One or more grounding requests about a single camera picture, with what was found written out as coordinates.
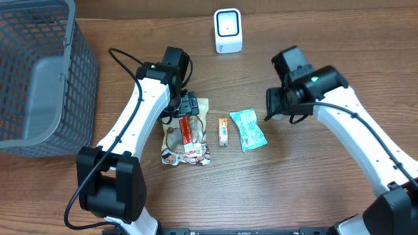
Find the snack bag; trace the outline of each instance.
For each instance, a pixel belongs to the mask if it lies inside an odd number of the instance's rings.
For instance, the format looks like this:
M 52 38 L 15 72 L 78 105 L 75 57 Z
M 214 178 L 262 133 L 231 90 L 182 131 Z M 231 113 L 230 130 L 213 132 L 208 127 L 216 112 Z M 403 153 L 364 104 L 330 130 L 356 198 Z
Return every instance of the snack bag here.
M 207 165 L 210 163 L 210 152 L 206 143 L 206 114 L 209 110 L 209 100 L 198 98 L 199 115 L 173 118 L 165 125 L 164 140 L 161 146 L 161 161 L 164 164 L 178 165 L 190 163 Z
M 230 115 L 240 131 L 243 152 L 247 149 L 255 149 L 267 144 L 267 140 L 257 124 L 257 116 L 253 108 L 239 112 L 231 112 Z

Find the teal packet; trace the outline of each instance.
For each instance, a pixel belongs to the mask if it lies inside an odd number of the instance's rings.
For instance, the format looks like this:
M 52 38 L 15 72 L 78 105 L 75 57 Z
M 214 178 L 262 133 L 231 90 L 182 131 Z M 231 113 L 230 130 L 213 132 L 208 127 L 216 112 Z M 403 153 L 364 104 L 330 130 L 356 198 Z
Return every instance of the teal packet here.
M 231 118 L 240 131 L 243 152 L 267 144 L 267 140 L 257 124 L 257 116 L 253 108 L 240 112 L 231 112 L 229 115 L 231 115 Z

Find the wooden table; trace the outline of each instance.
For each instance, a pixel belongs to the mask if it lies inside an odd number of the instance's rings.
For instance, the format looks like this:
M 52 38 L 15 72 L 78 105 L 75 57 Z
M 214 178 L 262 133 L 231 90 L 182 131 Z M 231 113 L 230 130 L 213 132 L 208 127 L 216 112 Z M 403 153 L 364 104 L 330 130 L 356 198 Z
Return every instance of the wooden table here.
M 212 162 L 163 165 L 157 123 L 141 167 L 146 208 L 164 227 L 279 229 L 329 226 L 362 213 L 374 200 L 349 153 L 322 124 L 263 120 L 266 89 L 280 84 L 270 59 L 294 44 L 316 68 L 334 65 L 389 136 L 418 159 L 418 8 L 294 12 L 243 16 L 244 50 L 219 55 L 212 17 L 79 22 L 100 64 L 95 144 L 115 123 L 133 81 L 108 55 L 109 47 L 158 62 L 167 46 L 193 59 L 187 88 L 209 98 Z M 134 62 L 121 56 L 133 70 Z M 254 108 L 268 145 L 241 152 L 230 122 L 230 145 L 220 148 L 217 119 Z M 76 189 L 75 156 L 0 161 L 0 233 L 99 234 L 72 231 L 63 213 Z M 100 221 L 78 204 L 76 225 Z

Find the basket handle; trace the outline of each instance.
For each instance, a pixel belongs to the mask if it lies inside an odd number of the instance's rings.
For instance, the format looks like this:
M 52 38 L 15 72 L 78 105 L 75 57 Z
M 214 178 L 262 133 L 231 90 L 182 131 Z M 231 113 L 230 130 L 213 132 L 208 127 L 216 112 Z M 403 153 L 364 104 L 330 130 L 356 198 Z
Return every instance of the basket handle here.
M 67 19 L 67 30 L 65 31 L 64 47 L 70 46 L 72 42 L 72 33 L 74 32 L 74 25 L 76 22 L 76 4 L 74 0 L 65 0 L 68 5 L 69 13 Z

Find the plastic basket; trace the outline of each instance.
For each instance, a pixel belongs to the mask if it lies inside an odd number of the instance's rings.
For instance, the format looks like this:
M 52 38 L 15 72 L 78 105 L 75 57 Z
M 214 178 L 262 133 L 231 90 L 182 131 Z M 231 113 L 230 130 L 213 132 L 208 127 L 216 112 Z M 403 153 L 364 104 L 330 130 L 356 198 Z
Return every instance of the plastic basket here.
M 0 1 L 0 151 L 71 155 L 93 138 L 99 69 L 74 1 Z

